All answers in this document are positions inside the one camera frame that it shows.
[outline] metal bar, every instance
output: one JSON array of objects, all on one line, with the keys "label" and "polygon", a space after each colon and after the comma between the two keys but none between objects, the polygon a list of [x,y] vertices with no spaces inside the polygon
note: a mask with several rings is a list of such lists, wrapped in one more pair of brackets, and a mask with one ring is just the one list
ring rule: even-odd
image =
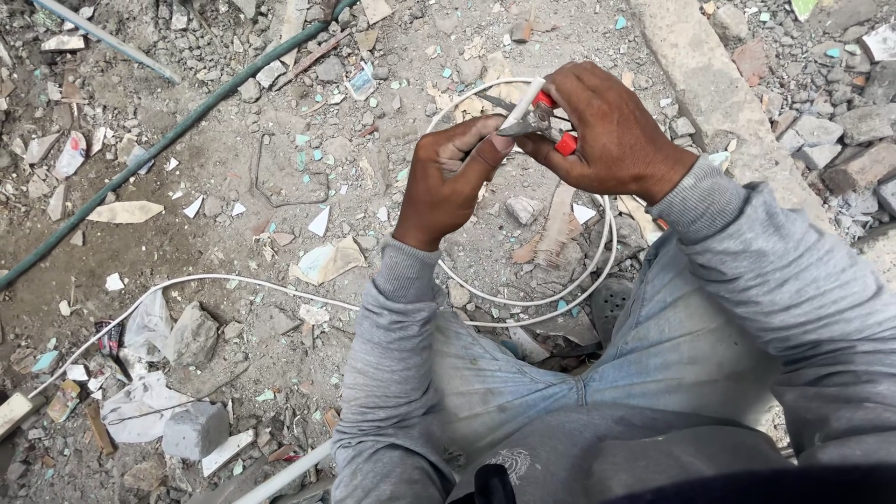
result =
[{"label": "metal bar", "polygon": [[114,37],[111,33],[101,29],[99,26],[93,24],[92,22],[87,21],[77,13],[74,13],[66,8],[64,5],[59,4],[56,0],[34,0],[34,3],[63,18],[64,20],[70,22],[78,28],[88,32],[90,35],[93,35],[97,39],[102,40],[105,44],[109,45],[116,51],[123,53],[133,61],[142,63],[155,70],[162,77],[165,77],[172,83],[180,84],[180,76],[175,74],[173,70],[155,61],[149,56],[146,56],[140,49],[125,44],[121,40]]}]

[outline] green hose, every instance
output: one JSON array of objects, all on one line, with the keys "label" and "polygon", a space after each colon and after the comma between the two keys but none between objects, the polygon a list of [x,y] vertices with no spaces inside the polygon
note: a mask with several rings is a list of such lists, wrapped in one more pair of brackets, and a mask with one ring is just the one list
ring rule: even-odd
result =
[{"label": "green hose", "polygon": [[[342,0],[336,5],[336,8],[333,9],[333,15],[331,19],[336,19],[339,17],[339,14],[342,13],[343,9],[348,9],[352,5],[356,4],[358,0]],[[153,145],[143,156],[140,157],[137,161],[132,163],[130,166],[119,173],[115,178],[109,181],[105,187],[100,189],[100,191],[94,195],[84,206],[78,209],[74,215],[69,217],[62,226],[59,227],[58,230],[54,231],[43,243],[40,244],[39,247],[35,248],[33,252],[28,254],[18,265],[13,266],[13,269],[9,270],[9,273],[5,274],[3,278],[0,278],[0,291],[4,290],[10,283],[12,283],[15,279],[19,278],[23,273],[28,271],[32,266],[34,266],[43,256],[49,254],[56,248],[56,245],[59,245],[59,242],[62,241],[69,233],[71,233],[78,224],[80,224],[84,219],[87,218],[90,213],[92,213],[100,204],[103,203],[106,199],[106,195],[110,192],[118,189],[123,186],[125,182],[132,177],[137,170],[139,170],[143,165],[155,159],[156,156],[161,154],[165,149],[171,146],[178,138],[181,137],[184,133],[189,131],[199,119],[204,117],[206,114],[211,112],[222,100],[227,98],[227,96],[233,94],[237,91],[239,86],[243,85],[246,81],[249,80],[250,77],[254,77],[256,74],[262,71],[264,67],[272,63],[274,60],[280,58],[281,56],[287,54],[293,48],[297,48],[299,44],[302,42],[309,41],[312,37],[316,37],[318,33],[326,30],[329,26],[329,23],[325,22],[316,22],[312,24],[308,28],[305,28],[301,32],[299,32],[295,37],[283,42],[278,45],[276,48],[272,49],[270,52],[263,54],[261,57],[256,59],[252,64],[244,68],[238,74],[234,75],[232,79],[230,79],[227,83],[222,85],[215,91],[210,97],[205,99],[205,101],[193,112],[190,112],[190,115],[185,117],[177,126],[174,127],[171,131],[169,131],[165,136],[159,140],[158,143]]]}]

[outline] leg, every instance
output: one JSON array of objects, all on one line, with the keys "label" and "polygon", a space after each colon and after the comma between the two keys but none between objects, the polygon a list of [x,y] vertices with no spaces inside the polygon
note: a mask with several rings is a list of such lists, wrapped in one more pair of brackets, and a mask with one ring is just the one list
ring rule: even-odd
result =
[{"label": "leg", "polygon": [[533,419],[582,404],[582,381],[517,361],[453,311],[435,324],[433,380],[443,396],[446,445],[473,461]]},{"label": "leg", "polygon": [[758,427],[780,365],[708,296],[664,234],[648,251],[603,357],[585,374],[589,404],[700,413]]}]

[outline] right hand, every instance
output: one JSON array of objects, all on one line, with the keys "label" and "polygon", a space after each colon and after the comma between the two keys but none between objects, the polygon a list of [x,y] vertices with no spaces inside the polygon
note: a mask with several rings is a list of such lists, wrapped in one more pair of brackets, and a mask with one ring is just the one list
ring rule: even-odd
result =
[{"label": "right hand", "polygon": [[564,182],[596,195],[635,195],[654,205],[672,191],[697,155],[672,143],[633,91],[591,61],[567,63],[545,77],[579,134],[564,157],[542,135],[516,138]]}]

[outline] wire cutter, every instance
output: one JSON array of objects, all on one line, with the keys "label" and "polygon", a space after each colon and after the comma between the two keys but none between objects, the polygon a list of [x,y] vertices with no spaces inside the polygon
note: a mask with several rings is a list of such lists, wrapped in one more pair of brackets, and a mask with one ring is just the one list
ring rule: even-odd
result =
[{"label": "wire cutter", "polygon": [[[479,93],[478,96],[508,113],[516,108],[515,104],[485,94],[484,92]],[[501,136],[520,136],[527,133],[538,133],[553,142],[554,148],[563,154],[563,156],[569,156],[575,152],[576,145],[579,143],[579,138],[576,135],[573,135],[570,131],[551,127],[551,118],[570,122],[569,119],[556,116],[554,114],[554,107],[556,107],[554,99],[552,99],[546,92],[539,91],[538,94],[535,95],[535,99],[532,100],[532,110],[528,110],[520,121],[502,127],[497,133]]]}]

